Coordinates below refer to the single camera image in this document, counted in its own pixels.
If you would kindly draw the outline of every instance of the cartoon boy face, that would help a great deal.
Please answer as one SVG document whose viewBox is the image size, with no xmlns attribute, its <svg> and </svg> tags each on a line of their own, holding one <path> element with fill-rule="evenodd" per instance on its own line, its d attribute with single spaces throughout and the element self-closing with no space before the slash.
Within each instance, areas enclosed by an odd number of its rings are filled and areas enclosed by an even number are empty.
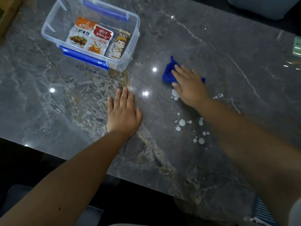
<svg viewBox="0 0 301 226">
<path fill-rule="evenodd" d="M 119 48 L 124 48 L 126 43 L 124 41 L 122 41 L 122 40 L 118 40 L 118 41 L 116 41 L 115 44 Z"/>
</svg>

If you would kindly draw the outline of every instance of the person's left arm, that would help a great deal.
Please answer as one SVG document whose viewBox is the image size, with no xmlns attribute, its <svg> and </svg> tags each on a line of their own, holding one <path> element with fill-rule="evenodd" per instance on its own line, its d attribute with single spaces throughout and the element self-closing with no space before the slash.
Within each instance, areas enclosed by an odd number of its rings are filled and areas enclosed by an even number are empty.
<svg viewBox="0 0 301 226">
<path fill-rule="evenodd" d="M 133 92 L 108 98 L 108 134 L 47 175 L 2 218 L 0 225 L 75 225 L 118 151 L 139 128 Z"/>
</svg>

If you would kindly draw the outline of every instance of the person's right arm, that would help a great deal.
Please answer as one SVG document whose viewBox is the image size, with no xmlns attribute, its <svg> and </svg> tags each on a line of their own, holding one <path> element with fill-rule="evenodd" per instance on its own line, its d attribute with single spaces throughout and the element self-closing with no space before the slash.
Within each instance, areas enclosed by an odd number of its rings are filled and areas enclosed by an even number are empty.
<svg viewBox="0 0 301 226">
<path fill-rule="evenodd" d="M 301 153 L 208 97 L 194 70 L 175 66 L 179 97 L 211 125 L 226 155 L 268 206 L 278 226 L 288 224 L 292 205 L 301 197 Z"/>
</svg>

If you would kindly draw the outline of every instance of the marble table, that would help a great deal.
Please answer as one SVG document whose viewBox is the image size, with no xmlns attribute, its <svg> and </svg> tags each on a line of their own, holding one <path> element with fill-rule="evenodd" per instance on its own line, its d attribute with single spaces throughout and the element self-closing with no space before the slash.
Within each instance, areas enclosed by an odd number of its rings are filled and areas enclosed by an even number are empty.
<svg viewBox="0 0 301 226">
<path fill-rule="evenodd" d="M 144 119 L 108 174 L 214 213 L 250 216 L 254 190 L 161 76 L 173 55 L 206 77 L 210 96 L 223 94 L 216 100 L 300 147 L 301 72 L 286 67 L 297 60 L 294 35 L 190 0 L 105 1 L 141 18 L 121 73 L 66 57 L 42 37 L 55 0 L 21 7 L 0 47 L 0 137 L 70 159 L 106 133 L 107 97 L 131 86 Z M 178 132 L 180 119 L 192 124 Z"/>
</svg>

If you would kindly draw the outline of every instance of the snack bag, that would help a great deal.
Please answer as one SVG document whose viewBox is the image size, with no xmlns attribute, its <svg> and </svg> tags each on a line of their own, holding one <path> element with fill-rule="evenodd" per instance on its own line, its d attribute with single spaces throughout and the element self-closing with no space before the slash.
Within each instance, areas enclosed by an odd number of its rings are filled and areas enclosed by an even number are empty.
<svg viewBox="0 0 301 226">
<path fill-rule="evenodd" d="M 88 20 L 83 17 L 78 17 L 75 25 L 70 30 L 66 42 L 68 44 L 84 48 L 96 24 L 97 22 L 95 21 Z"/>
<path fill-rule="evenodd" d="M 114 33 L 100 25 L 95 25 L 85 49 L 96 54 L 104 55 Z"/>
<path fill-rule="evenodd" d="M 111 47 L 109 57 L 112 59 L 120 59 L 123 50 L 126 46 L 126 42 L 129 40 L 131 34 L 129 32 L 119 30 L 119 35 L 115 43 Z"/>
</svg>

